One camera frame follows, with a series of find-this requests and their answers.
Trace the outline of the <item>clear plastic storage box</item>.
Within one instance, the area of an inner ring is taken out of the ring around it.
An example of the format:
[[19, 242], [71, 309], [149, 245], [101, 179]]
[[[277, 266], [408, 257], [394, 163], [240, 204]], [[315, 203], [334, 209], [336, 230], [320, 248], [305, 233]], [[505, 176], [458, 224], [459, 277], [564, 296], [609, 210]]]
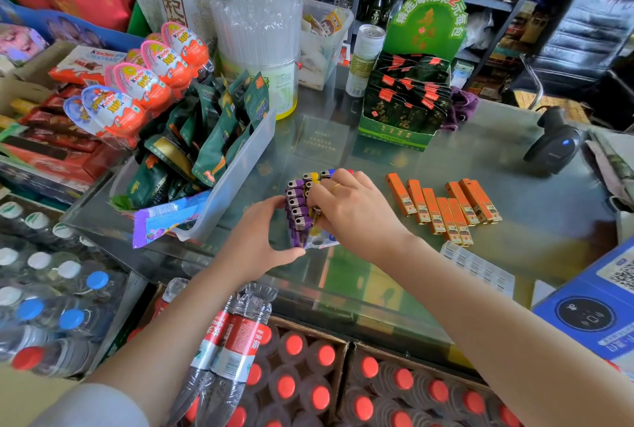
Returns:
[[323, 90], [354, 20], [349, 8], [303, 0], [299, 85]]

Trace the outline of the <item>blue printed display box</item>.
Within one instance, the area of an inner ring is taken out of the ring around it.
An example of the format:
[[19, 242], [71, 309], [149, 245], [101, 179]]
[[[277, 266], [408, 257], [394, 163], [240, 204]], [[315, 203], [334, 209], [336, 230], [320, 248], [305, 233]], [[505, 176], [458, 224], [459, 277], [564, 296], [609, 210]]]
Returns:
[[21, 67], [57, 41], [72, 43], [89, 63], [122, 62], [144, 37], [99, 27], [54, 10], [34, 10], [0, 0], [0, 76]]

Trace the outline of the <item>green display box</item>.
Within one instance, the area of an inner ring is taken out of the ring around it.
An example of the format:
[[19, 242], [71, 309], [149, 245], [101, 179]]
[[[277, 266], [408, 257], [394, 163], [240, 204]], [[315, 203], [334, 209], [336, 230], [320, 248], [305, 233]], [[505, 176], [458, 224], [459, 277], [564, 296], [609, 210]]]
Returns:
[[436, 133], [417, 133], [399, 127], [389, 126], [371, 120], [364, 115], [360, 117], [358, 133], [367, 138], [401, 147], [408, 147], [417, 151], [424, 151], [436, 135]]

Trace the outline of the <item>tub of clear straws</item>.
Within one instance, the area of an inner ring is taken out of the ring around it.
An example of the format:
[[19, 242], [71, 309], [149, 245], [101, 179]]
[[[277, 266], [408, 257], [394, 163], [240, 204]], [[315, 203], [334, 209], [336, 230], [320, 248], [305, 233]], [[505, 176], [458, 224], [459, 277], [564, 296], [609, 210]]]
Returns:
[[297, 107], [303, 0], [212, 0], [221, 70], [261, 73], [276, 120]]

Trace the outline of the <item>white red chocolate box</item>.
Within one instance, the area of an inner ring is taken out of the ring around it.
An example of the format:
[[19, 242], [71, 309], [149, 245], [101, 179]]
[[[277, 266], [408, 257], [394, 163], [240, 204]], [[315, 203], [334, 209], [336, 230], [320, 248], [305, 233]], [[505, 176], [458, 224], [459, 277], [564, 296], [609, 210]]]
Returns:
[[75, 46], [63, 60], [49, 71], [49, 76], [60, 83], [85, 87], [107, 85], [107, 69], [121, 63], [125, 57], [126, 53], [88, 46]]

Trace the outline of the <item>row of orange lighters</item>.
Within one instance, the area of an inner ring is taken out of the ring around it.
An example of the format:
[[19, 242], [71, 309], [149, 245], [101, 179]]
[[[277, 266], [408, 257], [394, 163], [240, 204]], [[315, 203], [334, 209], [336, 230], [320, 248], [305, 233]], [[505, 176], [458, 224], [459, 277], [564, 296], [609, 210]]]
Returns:
[[402, 215], [413, 218], [418, 225], [427, 225], [433, 235], [441, 235], [458, 246], [474, 245], [475, 227], [503, 220], [478, 180], [447, 182], [445, 197], [432, 188], [424, 188], [416, 179], [404, 181], [397, 173], [388, 173], [385, 181]]

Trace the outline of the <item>blue payment device box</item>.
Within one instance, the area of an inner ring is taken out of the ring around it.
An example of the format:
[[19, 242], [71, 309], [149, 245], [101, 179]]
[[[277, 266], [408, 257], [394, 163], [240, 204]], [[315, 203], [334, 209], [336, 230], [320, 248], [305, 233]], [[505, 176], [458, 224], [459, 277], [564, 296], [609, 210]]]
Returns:
[[634, 383], [634, 236], [532, 307]]

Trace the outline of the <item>bundle of purple lighters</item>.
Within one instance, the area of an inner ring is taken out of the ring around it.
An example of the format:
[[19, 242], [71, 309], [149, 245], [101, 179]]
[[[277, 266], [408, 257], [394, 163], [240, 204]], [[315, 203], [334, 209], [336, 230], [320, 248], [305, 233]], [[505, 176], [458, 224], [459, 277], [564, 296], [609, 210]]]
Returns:
[[287, 214], [291, 247], [302, 247], [308, 231], [322, 229], [316, 223], [322, 215], [321, 209], [310, 207], [307, 196], [311, 188], [326, 178], [331, 178], [335, 169], [309, 172], [301, 178], [291, 180], [285, 189], [285, 212]]

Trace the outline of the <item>person's left hand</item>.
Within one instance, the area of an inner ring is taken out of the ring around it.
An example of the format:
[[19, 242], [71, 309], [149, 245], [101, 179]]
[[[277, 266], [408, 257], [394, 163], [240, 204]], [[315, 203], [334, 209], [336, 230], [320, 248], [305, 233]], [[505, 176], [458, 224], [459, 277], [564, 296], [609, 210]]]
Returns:
[[257, 280], [269, 270], [270, 226], [273, 215], [285, 206], [283, 196], [251, 205], [231, 231], [211, 264], [212, 273], [230, 287]]

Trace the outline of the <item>rack of chocolate eggs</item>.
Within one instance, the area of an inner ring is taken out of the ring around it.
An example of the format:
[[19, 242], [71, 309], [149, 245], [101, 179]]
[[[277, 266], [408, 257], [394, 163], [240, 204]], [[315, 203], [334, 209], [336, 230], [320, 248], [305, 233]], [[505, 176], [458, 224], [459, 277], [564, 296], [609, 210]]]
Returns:
[[88, 133], [133, 149], [143, 128], [213, 69], [209, 46], [188, 27], [166, 22], [121, 63], [107, 69], [107, 85], [85, 87], [63, 108]]

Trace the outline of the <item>green cardboard display sign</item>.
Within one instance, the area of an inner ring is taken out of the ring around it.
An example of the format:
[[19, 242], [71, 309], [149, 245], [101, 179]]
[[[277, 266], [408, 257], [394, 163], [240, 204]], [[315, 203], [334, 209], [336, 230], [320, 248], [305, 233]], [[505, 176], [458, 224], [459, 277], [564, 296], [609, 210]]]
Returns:
[[391, 54], [425, 54], [453, 60], [467, 36], [469, 14], [463, 3], [456, 7], [439, 2], [415, 5], [407, 1], [392, 18], [383, 51]]

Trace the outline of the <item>black barcode scanner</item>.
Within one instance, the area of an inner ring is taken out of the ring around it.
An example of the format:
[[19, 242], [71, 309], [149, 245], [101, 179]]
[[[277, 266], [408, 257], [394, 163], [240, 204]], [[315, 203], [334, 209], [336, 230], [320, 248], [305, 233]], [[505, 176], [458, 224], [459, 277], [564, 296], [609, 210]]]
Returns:
[[531, 145], [523, 160], [539, 175], [557, 175], [579, 152], [584, 133], [567, 122], [559, 106], [548, 106], [537, 126], [543, 129], [543, 134]]

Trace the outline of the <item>white cylindrical can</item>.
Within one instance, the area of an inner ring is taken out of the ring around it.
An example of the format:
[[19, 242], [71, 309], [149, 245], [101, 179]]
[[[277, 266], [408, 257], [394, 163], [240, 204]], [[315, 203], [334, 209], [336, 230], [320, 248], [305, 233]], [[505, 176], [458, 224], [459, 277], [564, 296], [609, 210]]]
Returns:
[[371, 71], [383, 49], [385, 37], [386, 31], [377, 25], [368, 23], [359, 28], [345, 86], [346, 94], [349, 96], [364, 96]]

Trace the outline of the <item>purple candy packet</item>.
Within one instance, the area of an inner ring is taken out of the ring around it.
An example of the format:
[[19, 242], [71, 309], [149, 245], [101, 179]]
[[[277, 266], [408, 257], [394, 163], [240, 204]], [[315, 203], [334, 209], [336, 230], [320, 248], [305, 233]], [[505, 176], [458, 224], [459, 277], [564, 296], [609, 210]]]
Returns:
[[132, 247], [139, 249], [174, 229], [190, 230], [202, 214], [210, 191], [140, 209], [133, 216]]

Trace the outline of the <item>black office chair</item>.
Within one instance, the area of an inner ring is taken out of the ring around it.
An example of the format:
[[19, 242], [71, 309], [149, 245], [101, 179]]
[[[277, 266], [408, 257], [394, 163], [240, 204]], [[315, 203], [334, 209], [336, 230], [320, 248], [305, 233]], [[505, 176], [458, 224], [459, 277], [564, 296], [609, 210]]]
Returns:
[[564, 0], [527, 64], [543, 96], [586, 103], [600, 125], [634, 131], [634, 72], [614, 64], [634, 34], [634, 0]]

